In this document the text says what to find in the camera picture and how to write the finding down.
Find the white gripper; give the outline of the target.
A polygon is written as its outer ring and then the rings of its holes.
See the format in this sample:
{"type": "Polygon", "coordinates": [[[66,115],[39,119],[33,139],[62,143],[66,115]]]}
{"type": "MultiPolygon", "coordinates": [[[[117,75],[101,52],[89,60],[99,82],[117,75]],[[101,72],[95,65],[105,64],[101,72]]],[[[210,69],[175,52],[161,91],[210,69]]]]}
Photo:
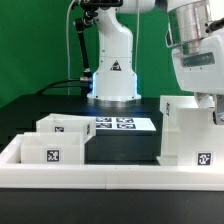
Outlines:
{"type": "Polygon", "coordinates": [[[170,39],[180,89],[192,92],[199,107],[215,105],[214,121],[224,125],[224,29],[203,38],[170,39]]]}

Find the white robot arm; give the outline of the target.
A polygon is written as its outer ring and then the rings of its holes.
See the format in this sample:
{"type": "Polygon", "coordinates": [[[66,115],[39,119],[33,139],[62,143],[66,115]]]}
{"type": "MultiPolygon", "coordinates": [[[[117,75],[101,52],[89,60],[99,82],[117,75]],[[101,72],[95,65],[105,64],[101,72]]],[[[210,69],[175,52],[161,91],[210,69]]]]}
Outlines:
{"type": "Polygon", "coordinates": [[[99,67],[91,97],[102,102],[137,100],[132,70],[134,37],[117,20],[157,7],[168,16],[166,45],[180,88],[194,94],[200,108],[213,107],[224,125],[224,0],[83,0],[99,32],[99,67]]]}

